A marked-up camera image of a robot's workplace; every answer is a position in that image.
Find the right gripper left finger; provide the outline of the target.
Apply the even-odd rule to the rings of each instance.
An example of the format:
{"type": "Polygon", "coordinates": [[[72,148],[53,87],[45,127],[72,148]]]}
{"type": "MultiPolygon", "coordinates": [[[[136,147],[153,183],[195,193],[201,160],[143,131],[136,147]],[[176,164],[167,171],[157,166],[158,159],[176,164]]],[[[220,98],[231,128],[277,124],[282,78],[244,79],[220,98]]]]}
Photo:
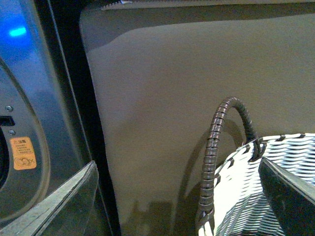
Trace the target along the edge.
{"type": "Polygon", "coordinates": [[[96,163],[85,167],[0,230],[2,236],[83,236],[98,186],[96,163]]]}

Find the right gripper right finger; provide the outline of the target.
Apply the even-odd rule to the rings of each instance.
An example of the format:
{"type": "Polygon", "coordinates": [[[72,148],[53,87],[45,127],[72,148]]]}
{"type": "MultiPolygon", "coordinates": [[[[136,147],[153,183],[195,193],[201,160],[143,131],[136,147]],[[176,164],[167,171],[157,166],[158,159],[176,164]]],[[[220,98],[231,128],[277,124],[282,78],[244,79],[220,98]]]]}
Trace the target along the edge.
{"type": "Polygon", "coordinates": [[[286,236],[315,234],[315,186],[263,157],[263,193],[286,236]]]}

